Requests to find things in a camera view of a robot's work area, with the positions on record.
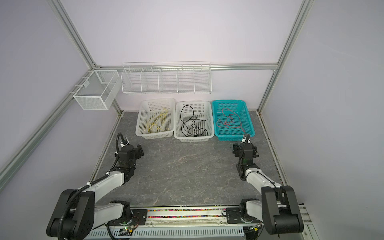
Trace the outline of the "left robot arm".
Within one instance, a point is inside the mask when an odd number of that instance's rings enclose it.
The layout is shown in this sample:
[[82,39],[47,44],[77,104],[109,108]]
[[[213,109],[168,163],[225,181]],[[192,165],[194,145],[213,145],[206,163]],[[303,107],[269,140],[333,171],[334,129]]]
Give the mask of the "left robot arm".
[[131,145],[122,133],[118,133],[115,147],[115,161],[104,176],[81,188],[61,193],[47,225],[47,236],[59,240],[83,240],[92,230],[108,226],[112,221],[123,225],[133,222],[135,216],[128,201],[97,205],[100,199],[134,176],[137,160],[145,154],[141,145]]

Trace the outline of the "teal plastic basket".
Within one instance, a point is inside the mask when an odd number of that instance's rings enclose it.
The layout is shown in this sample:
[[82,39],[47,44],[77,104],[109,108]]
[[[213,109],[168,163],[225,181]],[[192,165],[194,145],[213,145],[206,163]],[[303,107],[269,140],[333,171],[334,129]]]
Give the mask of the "teal plastic basket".
[[219,141],[241,141],[244,134],[255,136],[248,107],[241,100],[212,102],[215,135]]

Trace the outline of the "left white plastic basket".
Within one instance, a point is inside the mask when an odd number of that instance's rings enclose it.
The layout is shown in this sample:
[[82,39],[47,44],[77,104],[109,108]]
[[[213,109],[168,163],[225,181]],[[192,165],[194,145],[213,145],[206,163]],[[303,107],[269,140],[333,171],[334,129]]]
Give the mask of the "left white plastic basket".
[[175,107],[172,98],[142,101],[136,135],[146,140],[172,137],[176,127]]

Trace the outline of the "white plastic basket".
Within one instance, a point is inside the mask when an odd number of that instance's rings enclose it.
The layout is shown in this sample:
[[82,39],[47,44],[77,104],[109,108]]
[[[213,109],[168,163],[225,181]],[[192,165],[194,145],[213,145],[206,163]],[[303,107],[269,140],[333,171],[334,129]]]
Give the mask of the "white plastic basket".
[[178,102],[175,121],[174,137],[181,142],[206,142],[215,135],[210,102]]
[[175,107],[172,98],[142,101],[136,135],[146,140],[172,137],[176,127]]

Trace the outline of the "middle white plastic basket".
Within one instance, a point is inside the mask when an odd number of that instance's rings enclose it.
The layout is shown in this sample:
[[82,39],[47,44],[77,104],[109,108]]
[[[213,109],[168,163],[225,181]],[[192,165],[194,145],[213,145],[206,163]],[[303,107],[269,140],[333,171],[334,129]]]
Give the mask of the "middle white plastic basket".
[[206,142],[215,135],[210,102],[178,102],[175,121],[174,137],[181,142]]

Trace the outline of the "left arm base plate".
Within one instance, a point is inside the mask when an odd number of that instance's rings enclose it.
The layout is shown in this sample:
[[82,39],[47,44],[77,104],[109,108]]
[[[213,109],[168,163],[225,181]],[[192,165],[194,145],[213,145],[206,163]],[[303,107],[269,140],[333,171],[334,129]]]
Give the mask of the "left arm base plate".
[[121,217],[117,220],[112,220],[109,222],[109,226],[144,226],[146,224],[148,215],[147,209],[133,209],[131,210],[130,219]]

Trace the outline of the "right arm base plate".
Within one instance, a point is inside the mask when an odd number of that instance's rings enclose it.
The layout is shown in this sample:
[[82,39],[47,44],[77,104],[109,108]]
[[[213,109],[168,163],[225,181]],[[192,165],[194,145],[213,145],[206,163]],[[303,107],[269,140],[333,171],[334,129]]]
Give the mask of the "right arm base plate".
[[239,207],[225,208],[222,211],[223,216],[226,218],[228,224],[260,224],[261,221],[242,214]]

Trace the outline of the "white mesh wall box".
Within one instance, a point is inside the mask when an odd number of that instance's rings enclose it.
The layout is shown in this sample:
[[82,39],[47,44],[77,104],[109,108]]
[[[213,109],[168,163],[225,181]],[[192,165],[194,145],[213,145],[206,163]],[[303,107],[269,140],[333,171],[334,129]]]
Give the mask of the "white mesh wall box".
[[74,98],[83,110],[107,111],[121,87],[118,71],[94,70],[74,93]]

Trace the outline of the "front aluminium rail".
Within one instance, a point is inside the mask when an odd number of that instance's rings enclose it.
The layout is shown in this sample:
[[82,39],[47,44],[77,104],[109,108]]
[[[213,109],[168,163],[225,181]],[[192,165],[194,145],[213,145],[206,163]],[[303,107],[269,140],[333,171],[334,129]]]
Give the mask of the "front aluminium rail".
[[[153,220],[170,220],[170,221],[207,221],[209,219],[221,219],[225,218],[222,211],[225,208],[213,207],[213,208],[175,208],[175,209],[147,209],[148,215],[146,224],[149,224]],[[96,229],[107,222],[117,220],[121,217],[130,219],[131,206],[129,202],[115,201],[104,206],[94,205],[77,205],[76,208],[69,208],[65,210],[65,207],[56,206],[54,213],[52,214],[47,232],[51,233],[53,228],[59,226],[59,221],[64,218],[63,230],[68,231],[74,229],[76,224],[80,224],[86,228],[87,231]],[[304,224],[310,223],[310,217],[304,212],[304,208],[300,207],[300,212]]]

